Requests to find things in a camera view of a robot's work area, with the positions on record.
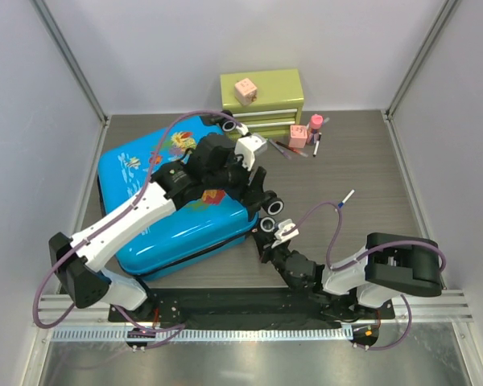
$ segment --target pen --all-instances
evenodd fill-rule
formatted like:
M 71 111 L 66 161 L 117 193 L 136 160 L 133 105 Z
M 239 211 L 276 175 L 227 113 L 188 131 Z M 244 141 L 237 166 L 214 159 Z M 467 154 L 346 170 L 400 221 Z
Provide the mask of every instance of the pen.
M 319 140 L 315 144 L 315 149 L 313 150 L 313 157 L 316 157 L 316 152 L 319 149 L 320 139 L 322 139 L 322 133 L 319 133 Z
M 277 143 L 275 143 L 273 139 L 269 138 L 268 142 L 270 142 L 272 144 L 272 146 L 274 148 L 276 148 L 278 150 L 278 152 L 281 153 L 284 157 L 291 159 L 290 155 L 286 151 L 281 149 L 279 146 L 277 146 Z
M 304 153 L 303 151 L 300 151 L 300 150 L 297 150 L 297 149 L 294 149 L 293 147 L 290 147 L 288 145 L 285 145 L 284 143 L 282 142 L 279 142 L 277 141 L 276 142 L 279 146 L 281 147 L 284 147 L 285 149 L 288 149 L 289 151 L 293 151 L 294 153 L 297 153 L 298 155 L 302 155 L 303 157 L 307 157 L 308 155 L 306 153 Z

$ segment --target suitcase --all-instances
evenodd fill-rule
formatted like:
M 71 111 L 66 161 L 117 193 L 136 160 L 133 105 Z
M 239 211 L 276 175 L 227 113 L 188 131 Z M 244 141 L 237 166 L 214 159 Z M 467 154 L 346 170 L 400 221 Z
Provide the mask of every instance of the suitcase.
M 135 194 L 147 176 L 151 157 L 164 130 L 126 143 L 103 154 L 98 163 L 102 210 L 110 213 Z M 155 170 L 194 148 L 208 133 L 222 133 L 204 125 L 200 117 L 177 124 L 168 134 Z M 202 198 L 152 224 L 121 248 L 116 258 L 129 275 L 154 280 L 243 242 L 256 228 L 258 215 L 223 191 L 206 191 Z

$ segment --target wood grain surface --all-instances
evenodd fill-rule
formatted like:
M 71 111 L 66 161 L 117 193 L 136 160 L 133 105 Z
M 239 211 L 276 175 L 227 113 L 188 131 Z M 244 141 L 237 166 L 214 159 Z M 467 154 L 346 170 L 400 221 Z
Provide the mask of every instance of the wood grain surface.
M 304 122 L 311 113 L 305 112 Z M 378 111 L 330 112 L 322 129 L 323 137 L 316 158 L 297 154 L 285 159 L 269 146 L 258 159 L 267 171 L 266 189 L 278 193 L 285 203 L 278 220 L 298 220 L 319 202 L 340 201 L 351 190 L 356 193 L 344 206 L 344 226 L 332 251 L 338 261 L 355 253 L 370 232 L 391 232 L 417 236 L 415 221 L 395 161 L 392 145 Z M 105 136 L 103 151 L 167 126 L 175 114 L 113 116 Z M 312 148 L 304 149 L 312 154 Z M 84 227 L 101 218 L 97 187 L 88 203 Z M 322 262 L 336 227 L 337 215 L 323 207 L 312 215 L 291 243 L 309 259 Z M 121 272 L 113 260 L 108 269 Z M 223 253 L 181 269 L 152 287 L 264 287 L 283 286 L 271 264 L 258 262 L 254 242 L 248 239 Z

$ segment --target pink block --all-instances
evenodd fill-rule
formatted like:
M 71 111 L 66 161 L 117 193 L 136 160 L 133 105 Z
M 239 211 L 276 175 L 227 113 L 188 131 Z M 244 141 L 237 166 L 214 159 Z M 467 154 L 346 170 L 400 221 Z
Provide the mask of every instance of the pink block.
M 292 125 L 290 126 L 290 147 L 303 148 L 306 145 L 308 139 L 308 129 L 306 126 Z
M 245 78 L 234 85 L 234 96 L 242 105 L 247 106 L 256 101 L 258 88 L 252 80 Z

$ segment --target orange flower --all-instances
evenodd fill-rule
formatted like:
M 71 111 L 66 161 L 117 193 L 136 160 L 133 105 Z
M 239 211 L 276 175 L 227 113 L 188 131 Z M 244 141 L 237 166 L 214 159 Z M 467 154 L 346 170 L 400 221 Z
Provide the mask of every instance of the orange flower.
M 225 197 L 224 191 L 204 191 L 202 201 L 204 203 L 218 205 Z

